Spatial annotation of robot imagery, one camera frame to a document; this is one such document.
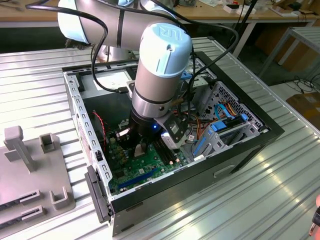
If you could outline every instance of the wooden desk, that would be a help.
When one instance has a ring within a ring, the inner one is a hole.
[[[20,0],[21,7],[24,5],[33,3],[35,0]],[[52,6],[58,5],[58,0],[52,0],[49,2]],[[236,13],[230,14],[223,10],[221,5],[211,7],[202,2],[197,2],[195,7],[177,6],[175,10],[188,19],[198,20],[204,23],[236,23],[239,19],[239,15]],[[297,23],[306,22],[306,26],[311,27],[320,16],[308,15],[306,19],[304,17],[282,17],[272,10],[257,11],[255,14],[249,17],[247,23],[248,26],[245,29],[243,36],[241,37],[237,47],[235,48],[233,55],[238,56],[243,46],[248,40],[252,30],[257,23]],[[57,27],[57,13],[41,10],[27,10],[16,11],[14,9],[0,7],[0,28],[18,28],[18,27]]]

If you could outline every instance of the aluminum table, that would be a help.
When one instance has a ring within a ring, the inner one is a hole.
[[[196,51],[224,50],[206,37]],[[7,239],[111,239],[85,181],[86,163],[72,122],[62,67],[90,64],[90,49],[0,55],[0,129],[20,125],[25,139],[60,137],[75,209]],[[320,194],[320,132],[278,98],[231,54],[217,65],[285,133],[245,168],[121,233],[115,239],[307,239]],[[3,144],[1,132],[0,143]]]

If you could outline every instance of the white sticker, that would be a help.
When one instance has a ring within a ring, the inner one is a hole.
[[[129,119],[122,120],[120,124],[118,124],[119,129],[122,129],[124,126],[127,126],[129,124]]]
[[[193,141],[194,139],[195,139],[195,136],[193,136],[193,135],[188,136],[188,140]]]
[[[313,96],[305,96],[305,99],[307,99],[310,103],[316,103],[317,100]]]
[[[174,124],[173,126],[170,126],[170,129],[173,132],[173,134],[176,134],[179,130],[179,128],[176,124]]]
[[[120,87],[126,87],[126,82],[130,81],[123,70],[108,72],[104,76],[97,77],[97,79],[102,86],[108,89],[118,89]],[[103,90],[95,81],[93,82],[98,91]]]
[[[202,158],[204,158],[205,156],[203,154],[201,154],[200,156],[197,156],[194,160],[197,161],[197,160],[200,160]]]

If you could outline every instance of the red cable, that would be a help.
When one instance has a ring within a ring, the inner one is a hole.
[[[206,128],[207,128],[210,124],[212,124],[212,123],[213,123],[213,122],[209,122],[207,125],[205,125],[205,127],[203,128],[203,131],[201,132],[201,134],[199,134],[199,135],[200,135],[199,138],[204,134]]]
[[[102,126],[102,130],[103,130],[103,150],[106,151],[106,130],[105,130],[105,125],[104,125],[104,121],[102,120],[102,118],[96,113],[96,112],[92,112],[94,115],[96,115],[96,117],[100,120],[101,126]]]

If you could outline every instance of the cardboard box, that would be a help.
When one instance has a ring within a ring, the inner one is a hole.
[[[290,14],[293,11],[292,9],[283,9],[279,6],[272,6],[272,8],[281,14]]]
[[[240,6],[239,4],[227,4],[227,5],[224,5],[223,10],[225,10],[230,14],[235,14],[239,9],[239,6]]]
[[[282,9],[287,9],[288,5],[294,3],[296,0],[280,0],[276,3],[274,3],[274,6],[278,6]]]
[[[296,94],[286,100],[305,119],[320,130],[320,93]]]
[[[301,3],[301,9],[308,10],[313,2],[314,0],[303,0],[303,2]]]

